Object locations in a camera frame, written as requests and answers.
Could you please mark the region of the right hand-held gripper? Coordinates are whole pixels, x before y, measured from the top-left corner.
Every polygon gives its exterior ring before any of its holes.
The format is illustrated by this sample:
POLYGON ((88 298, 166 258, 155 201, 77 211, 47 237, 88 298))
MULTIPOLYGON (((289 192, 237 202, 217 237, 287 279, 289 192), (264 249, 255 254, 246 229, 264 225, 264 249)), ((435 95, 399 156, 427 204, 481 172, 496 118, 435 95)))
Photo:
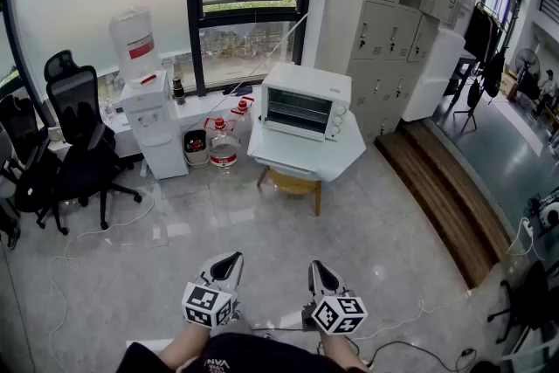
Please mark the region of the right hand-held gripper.
MULTIPOLYGON (((343 278, 330 266, 313 260, 308 268, 308 287, 311 294, 341 291, 343 278)), ((351 335, 368 317, 361 297, 353 291, 325 295, 318 303, 309 303, 301 311, 304 331, 321 331, 326 335, 351 335)))

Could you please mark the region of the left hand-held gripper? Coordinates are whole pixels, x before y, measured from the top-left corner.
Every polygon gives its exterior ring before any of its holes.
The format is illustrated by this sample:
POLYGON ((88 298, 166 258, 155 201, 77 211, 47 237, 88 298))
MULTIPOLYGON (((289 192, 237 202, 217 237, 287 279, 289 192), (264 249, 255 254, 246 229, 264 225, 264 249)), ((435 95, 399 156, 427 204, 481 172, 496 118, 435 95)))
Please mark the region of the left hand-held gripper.
POLYGON ((224 325, 238 304, 243 266, 242 252, 226 252, 206 260, 199 277, 185 288, 181 302, 185 320, 206 328, 224 325))

